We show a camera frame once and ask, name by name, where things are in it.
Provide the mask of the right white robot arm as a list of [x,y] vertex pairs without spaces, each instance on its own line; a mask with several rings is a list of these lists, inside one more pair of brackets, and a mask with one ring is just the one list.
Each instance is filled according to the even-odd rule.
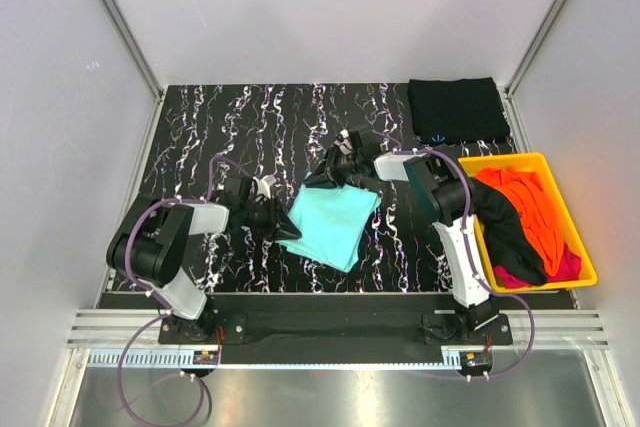
[[458,337],[476,343],[488,334],[499,311],[481,271],[470,180],[460,163],[442,151],[385,148],[376,139],[379,135],[371,129],[342,131],[304,185],[338,188],[356,175],[408,183],[443,245],[455,302],[454,313],[440,329],[427,326],[425,331],[440,340]]

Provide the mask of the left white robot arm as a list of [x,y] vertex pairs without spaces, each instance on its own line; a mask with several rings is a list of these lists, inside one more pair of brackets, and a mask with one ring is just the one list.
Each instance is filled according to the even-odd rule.
[[109,243],[106,263],[158,300],[168,327],[206,342],[216,329],[214,307],[182,266],[188,239],[244,228],[269,242],[300,239],[300,230],[271,194],[274,184],[272,176],[231,176],[203,200],[140,194]]

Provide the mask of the teal t shirt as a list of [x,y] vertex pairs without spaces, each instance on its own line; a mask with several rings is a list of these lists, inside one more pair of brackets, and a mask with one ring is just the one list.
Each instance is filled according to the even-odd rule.
[[321,189],[303,185],[289,211],[301,237],[278,243],[291,254],[348,273],[358,262],[361,238],[379,205],[377,193],[358,187]]

